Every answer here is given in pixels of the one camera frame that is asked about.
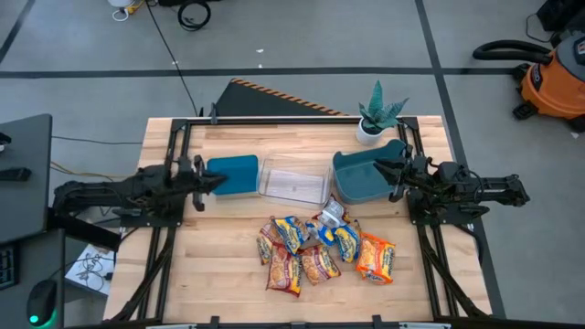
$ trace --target white paper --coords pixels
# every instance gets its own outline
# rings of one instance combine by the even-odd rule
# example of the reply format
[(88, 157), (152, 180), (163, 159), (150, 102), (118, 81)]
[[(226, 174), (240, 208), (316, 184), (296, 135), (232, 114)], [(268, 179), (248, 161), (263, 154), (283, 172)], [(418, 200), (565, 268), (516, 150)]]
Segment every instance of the white paper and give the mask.
[(97, 249), (89, 244), (71, 266), (65, 279), (93, 291), (110, 294), (110, 282), (105, 280), (113, 272), (113, 251)]

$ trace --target concrete floor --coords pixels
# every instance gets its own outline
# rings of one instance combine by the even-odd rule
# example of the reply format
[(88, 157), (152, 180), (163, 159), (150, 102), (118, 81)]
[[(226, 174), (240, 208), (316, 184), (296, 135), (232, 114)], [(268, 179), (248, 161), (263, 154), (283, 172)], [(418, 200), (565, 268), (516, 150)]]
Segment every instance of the concrete floor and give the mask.
[[(410, 97), (404, 114), (445, 115), (417, 5), (426, 9), (441, 67), (505, 68), (515, 63), (474, 61), (471, 52), (495, 39), (529, 41), (526, 16), (543, 2), (223, 0), (210, 3), (211, 21), (195, 33), (181, 29), (171, 9), (153, 11), (182, 69), (427, 68), (427, 74), (242, 78), (352, 114), (380, 80), (387, 99)], [(30, 11), (21, 14), (26, 6), (27, 0), (0, 2), (0, 45), (8, 40), (0, 50), (0, 122), (48, 112), (56, 135), (139, 142), (148, 117), (193, 114), (177, 77), (56, 78), (71, 71), (174, 69), (146, 8), (117, 23), (106, 0), (28, 0)], [(22, 26), (14, 29), (20, 16)], [(531, 30), (545, 37), (532, 23)], [(14, 71), (54, 74), (6, 77)], [(196, 104), (208, 109), (234, 75), (202, 75), (187, 77), (186, 84)], [(585, 234), (579, 187), (585, 185), (585, 137), (574, 138), (563, 122), (549, 118), (515, 122), (510, 111), (520, 99), (507, 76), (447, 75), (445, 82), (470, 167), (484, 176), (518, 173), (532, 197), (522, 208), (493, 206), (484, 217), (506, 316), (585, 323), (579, 244)], [(77, 171), (124, 175), (134, 171), (139, 152), (139, 145), (54, 140), (52, 159)], [(69, 179), (51, 172), (51, 187)], [(81, 248), (69, 241), (68, 259)], [(68, 325), (99, 321), (103, 299), (73, 289), (68, 295)]]

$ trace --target wooden table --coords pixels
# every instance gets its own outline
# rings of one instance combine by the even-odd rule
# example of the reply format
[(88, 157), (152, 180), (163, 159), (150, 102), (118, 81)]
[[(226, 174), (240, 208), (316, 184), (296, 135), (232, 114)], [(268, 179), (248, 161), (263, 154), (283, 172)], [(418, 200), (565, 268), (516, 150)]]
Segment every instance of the wooden table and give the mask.
[[(148, 122), (139, 166), (163, 162), (171, 121)], [(419, 124), (425, 154), (436, 162), (451, 160), (441, 117), (421, 116)], [(348, 124), (197, 126), (191, 133), (189, 155), (201, 154), (207, 160), (256, 154), (262, 160), (271, 152), (329, 164), (336, 151), (365, 149), (358, 144), (355, 130)], [(379, 145), (394, 138), (397, 130), (387, 130)], [(208, 323), (212, 315), (220, 316), (222, 323), (370, 322), (372, 314), (380, 314), (383, 321), (432, 320), (419, 241), (406, 202), (379, 199), (348, 207), (350, 217), (357, 218), (364, 231), (396, 243), (394, 283), (377, 286), (362, 281), (355, 263), (342, 262), (335, 247), (332, 256), (343, 275), (317, 286), (303, 278), (298, 299), (265, 290), (269, 267), (260, 265), (255, 239), (270, 215), (305, 220), (316, 211), (274, 204), (261, 196), (226, 200), (211, 195), (204, 197), (204, 203), (206, 211), (196, 212), (187, 200), (184, 223), (176, 233), (165, 323)], [(473, 239), (452, 226), (444, 226), (442, 234), (452, 276), (481, 310), (490, 313)], [(104, 318), (122, 309), (143, 278), (150, 237), (151, 229), (141, 228), (122, 244)], [(435, 279), (446, 313), (440, 277)], [(156, 286), (157, 282), (149, 315), (154, 313)]]

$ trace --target chip bag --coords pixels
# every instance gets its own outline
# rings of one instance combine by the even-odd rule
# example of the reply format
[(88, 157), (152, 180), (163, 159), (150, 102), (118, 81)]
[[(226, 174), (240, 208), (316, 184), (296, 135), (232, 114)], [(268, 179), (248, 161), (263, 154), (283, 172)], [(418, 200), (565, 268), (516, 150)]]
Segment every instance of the chip bag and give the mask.
[(271, 268), (266, 289), (301, 294), (301, 262), (279, 243), (272, 246)]
[(260, 262), (262, 265), (271, 262), (272, 244), (274, 243), (282, 244), (283, 241), (272, 221), (269, 221), (260, 229), (260, 233), (256, 238), (256, 244), (258, 245), (258, 252), (260, 253)]
[(324, 245), (314, 246), (301, 252), (301, 262), (304, 272), (312, 285), (325, 282), (341, 275), (337, 265), (329, 257), (329, 251)]
[(337, 202), (333, 195), (329, 197), (325, 208), (317, 215), (317, 218), (328, 228), (338, 228), (349, 222), (346, 208)]
[(312, 237), (325, 244), (327, 247), (331, 247), (335, 244), (333, 232), (330, 228), (320, 222), (319, 219), (317, 219), (317, 216), (308, 219), (304, 225), (306, 225), (307, 230)]
[(361, 228), (357, 219), (353, 223), (346, 224), (339, 228), (333, 229), (333, 235), (339, 245), (341, 260), (352, 262), (359, 256), (359, 234)]
[(309, 231), (303, 222), (295, 217), (273, 218), (272, 223), (284, 241), (284, 246), (293, 255), (309, 239)]
[(395, 245), (367, 233), (362, 233), (361, 239), (356, 270), (362, 274), (362, 279), (368, 278), (375, 284), (392, 283)]

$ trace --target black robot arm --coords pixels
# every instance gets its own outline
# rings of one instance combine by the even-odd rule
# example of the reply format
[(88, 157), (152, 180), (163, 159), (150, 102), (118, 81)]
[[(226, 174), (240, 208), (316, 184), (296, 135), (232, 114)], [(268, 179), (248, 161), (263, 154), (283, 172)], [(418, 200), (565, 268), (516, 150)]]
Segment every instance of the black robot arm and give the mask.
[(203, 211), (201, 194), (209, 194), (227, 178), (206, 171), (199, 155), (194, 158), (195, 170), (186, 157), (177, 162), (175, 176), (160, 164), (140, 168), (121, 182), (67, 182), (55, 189), (53, 209), (58, 214), (69, 214), (88, 207), (118, 207), (113, 212), (122, 219), (152, 218), (148, 226), (151, 222), (153, 226), (164, 226), (156, 225), (156, 219), (164, 222), (167, 218), (181, 217), (186, 196), (193, 194), (195, 208)]
[[(411, 216), (421, 224), (467, 224), (489, 211), (481, 202), (521, 207), (530, 200), (518, 175), (482, 178), (465, 165), (436, 165), (422, 155), (377, 159), (374, 166), (395, 187), (391, 202), (402, 199), (404, 187), (409, 187)], [(430, 166), (437, 169), (433, 174)]]

